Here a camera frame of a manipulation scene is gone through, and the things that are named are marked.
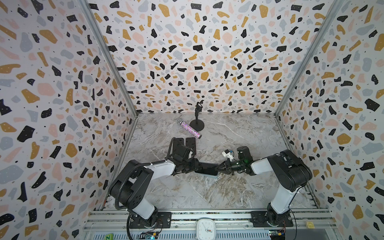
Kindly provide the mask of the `black phone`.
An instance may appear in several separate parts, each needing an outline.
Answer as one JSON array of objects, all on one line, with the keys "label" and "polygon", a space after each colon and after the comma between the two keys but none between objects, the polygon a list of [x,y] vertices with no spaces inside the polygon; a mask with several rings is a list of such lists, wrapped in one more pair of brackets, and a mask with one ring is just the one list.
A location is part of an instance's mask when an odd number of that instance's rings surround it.
[{"label": "black phone", "polygon": [[199,163],[199,166],[197,170],[195,170],[195,173],[211,177],[217,177],[219,174],[219,172],[217,171],[217,166],[217,164]]}]

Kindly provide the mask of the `black phone case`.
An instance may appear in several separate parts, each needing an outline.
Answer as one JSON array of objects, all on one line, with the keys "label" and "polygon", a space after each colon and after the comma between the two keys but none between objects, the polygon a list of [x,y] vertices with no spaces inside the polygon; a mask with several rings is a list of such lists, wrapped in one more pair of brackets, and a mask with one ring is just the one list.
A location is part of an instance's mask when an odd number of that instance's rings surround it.
[{"label": "black phone case", "polygon": [[197,151],[196,138],[195,137],[186,138],[186,146],[192,149],[192,152],[193,152],[192,155],[195,156]]},{"label": "black phone case", "polygon": [[173,141],[173,148],[184,145],[184,138],[175,138]]}]

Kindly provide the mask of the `light blue phone case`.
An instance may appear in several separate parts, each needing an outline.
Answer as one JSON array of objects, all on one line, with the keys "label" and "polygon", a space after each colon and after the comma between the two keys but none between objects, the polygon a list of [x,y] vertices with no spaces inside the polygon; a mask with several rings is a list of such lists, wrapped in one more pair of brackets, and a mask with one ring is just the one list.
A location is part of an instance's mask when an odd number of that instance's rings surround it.
[{"label": "light blue phone case", "polygon": [[218,179],[219,176],[218,175],[208,175],[208,174],[202,174],[202,173],[196,173],[200,176],[204,176],[204,177],[208,177],[208,178],[212,178],[212,179]]}]

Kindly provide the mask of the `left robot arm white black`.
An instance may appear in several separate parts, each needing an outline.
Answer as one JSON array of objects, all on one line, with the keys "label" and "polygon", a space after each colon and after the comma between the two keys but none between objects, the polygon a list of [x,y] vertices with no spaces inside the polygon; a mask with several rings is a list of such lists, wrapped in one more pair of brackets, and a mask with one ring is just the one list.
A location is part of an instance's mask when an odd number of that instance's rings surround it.
[{"label": "left robot arm white black", "polygon": [[111,183],[109,195],[115,199],[116,210],[127,210],[130,214],[149,221],[157,218],[158,209],[145,199],[152,180],[194,172],[199,168],[196,150],[171,143],[164,160],[140,163],[129,161]]}]

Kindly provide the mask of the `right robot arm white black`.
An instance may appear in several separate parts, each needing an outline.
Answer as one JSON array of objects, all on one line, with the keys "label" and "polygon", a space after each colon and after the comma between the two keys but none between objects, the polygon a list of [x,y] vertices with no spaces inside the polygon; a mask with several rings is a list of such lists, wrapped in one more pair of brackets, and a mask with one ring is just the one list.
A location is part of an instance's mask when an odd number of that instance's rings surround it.
[{"label": "right robot arm white black", "polygon": [[237,148],[238,160],[230,157],[215,167],[215,170],[227,174],[246,173],[250,176],[273,172],[279,181],[278,191],[268,204],[267,216],[277,220],[290,210],[297,192],[313,178],[311,170],[290,150],[254,160],[246,146]]}]

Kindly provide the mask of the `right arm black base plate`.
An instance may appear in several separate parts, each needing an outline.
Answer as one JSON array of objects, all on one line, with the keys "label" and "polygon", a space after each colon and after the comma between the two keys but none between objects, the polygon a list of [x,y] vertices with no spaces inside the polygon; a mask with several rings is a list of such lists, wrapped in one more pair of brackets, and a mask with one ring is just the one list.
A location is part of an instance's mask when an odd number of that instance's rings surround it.
[{"label": "right arm black base plate", "polygon": [[255,228],[282,228],[294,226],[289,211],[280,215],[276,214],[274,211],[252,211],[250,222]]}]

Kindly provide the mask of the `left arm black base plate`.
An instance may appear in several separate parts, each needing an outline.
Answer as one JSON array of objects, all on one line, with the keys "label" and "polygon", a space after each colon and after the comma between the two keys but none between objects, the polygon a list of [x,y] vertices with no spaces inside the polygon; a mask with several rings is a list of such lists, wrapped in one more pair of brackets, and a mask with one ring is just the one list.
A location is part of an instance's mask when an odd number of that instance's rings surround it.
[{"label": "left arm black base plate", "polygon": [[130,215],[128,227],[130,229],[169,229],[171,227],[171,212],[154,212],[147,220],[140,215]]}]

